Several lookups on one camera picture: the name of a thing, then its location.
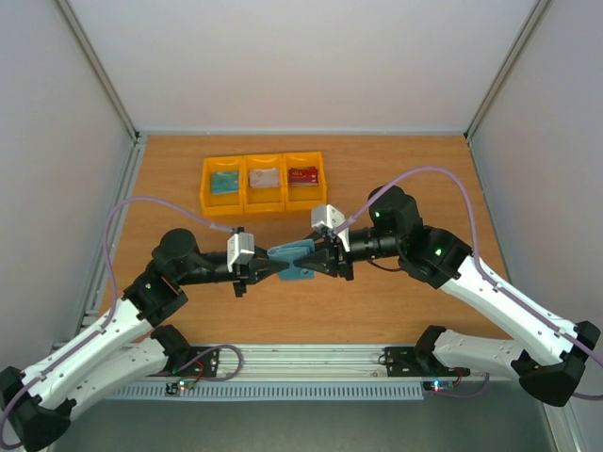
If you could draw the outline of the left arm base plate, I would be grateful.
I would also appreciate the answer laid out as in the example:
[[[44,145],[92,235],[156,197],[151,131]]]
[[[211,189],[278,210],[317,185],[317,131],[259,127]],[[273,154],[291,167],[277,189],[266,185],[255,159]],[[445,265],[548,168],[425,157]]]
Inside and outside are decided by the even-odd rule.
[[[155,377],[214,378],[217,376],[220,351],[211,347],[191,347],[175,352]]]

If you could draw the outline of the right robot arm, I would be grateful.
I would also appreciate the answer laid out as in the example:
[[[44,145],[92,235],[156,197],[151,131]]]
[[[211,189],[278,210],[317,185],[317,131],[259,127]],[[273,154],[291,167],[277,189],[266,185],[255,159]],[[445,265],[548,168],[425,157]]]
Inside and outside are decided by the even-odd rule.
[[[424,224],[416,200],[400,187],[372,192],[372,227],[334,233],[343,222],[331,205],[312,212],[322,238],[294,265],[348,281],[357,262],[395,257],[410,278],[466,303],[508,334],[506,340],[463,335],[429,326],[410,358],[388,358],[391,369],[415,367],[422,376],[445,369],[476,370],[515,380],[530,396],[554,407],[576,393],[600,330],[554,315],[505,282],[455,234]]]

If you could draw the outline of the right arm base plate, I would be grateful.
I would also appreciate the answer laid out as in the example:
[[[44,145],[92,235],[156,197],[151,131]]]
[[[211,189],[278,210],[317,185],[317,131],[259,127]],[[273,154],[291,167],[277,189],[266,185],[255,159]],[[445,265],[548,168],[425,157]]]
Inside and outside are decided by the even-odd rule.
[[[439,362],[421,363],[413,347],[385,347],[378,363],[385,367],[389,378],[464,378],[471,374],[468,368],[446,367]]]

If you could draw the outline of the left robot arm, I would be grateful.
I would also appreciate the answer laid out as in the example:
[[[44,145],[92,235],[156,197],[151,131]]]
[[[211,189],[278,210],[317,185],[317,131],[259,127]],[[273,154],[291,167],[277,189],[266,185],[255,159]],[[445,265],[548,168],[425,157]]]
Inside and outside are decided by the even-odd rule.
[[[243,231],[218,253],[201,252],[189,230],[167,232],[145,270],[94,323],[38,363],[2,371],[1,424],[12,427],[20,447],[41,451],[126,383],[187,372],[207,377],[203,355],[166,322],[187,302],[183,286],[229,282],[241,297],[288,266],[269,259]]]

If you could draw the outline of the teal card holder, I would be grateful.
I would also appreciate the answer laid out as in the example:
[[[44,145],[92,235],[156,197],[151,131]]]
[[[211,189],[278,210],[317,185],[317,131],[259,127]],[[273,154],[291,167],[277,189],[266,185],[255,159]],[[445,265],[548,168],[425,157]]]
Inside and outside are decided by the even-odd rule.
[[[288,263],[287,269],[278,272],[278,278],[284,282],[313,280],[315,272],[311,269],[300,268],[294,265],[297,259],[315,252],[315,242],[312,239],[303,239],[289,242],[268,249],[268,258],[271,261]]]

